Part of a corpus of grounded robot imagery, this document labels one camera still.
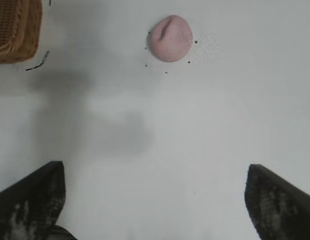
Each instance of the white surface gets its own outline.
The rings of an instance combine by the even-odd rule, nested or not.
[[[43,5],[36,58],[0,66],[0,190],[63,160],[79,240],[257,240],[251,163],[310,193],[310,0]],[[170,14],[199,39],[173,64],[144,49]]]

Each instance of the wicker basket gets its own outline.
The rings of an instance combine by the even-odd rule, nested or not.
[[[0,64],[32,58],[38,49],[41,0],[0,0],[0,3]]]

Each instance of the pink ball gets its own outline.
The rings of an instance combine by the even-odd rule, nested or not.
[[[182,59],[190,50],[193,34],[189,24],[180,16],[162,20],[152,31],[150,47],[161,61],[171,63]]]

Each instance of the black mark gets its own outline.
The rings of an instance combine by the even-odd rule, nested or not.
[[[39,68],[39,67],[43,66],[44,63],[45,63],[45,61],[46,61],[46,59],[47,59],[47,57],[48,57],[48,55],[49,55],[49,51],[47,51],[47,52],[45,53],[45,55],[44,55],[44,57],[43,57],[43,60],[41,61],[40,65],[37,65],[37,66],[32,67],[32,68],[28,68],[28,69],[26,69],[26,71],[34,70],[34,69],[36,69],[36,68]]]

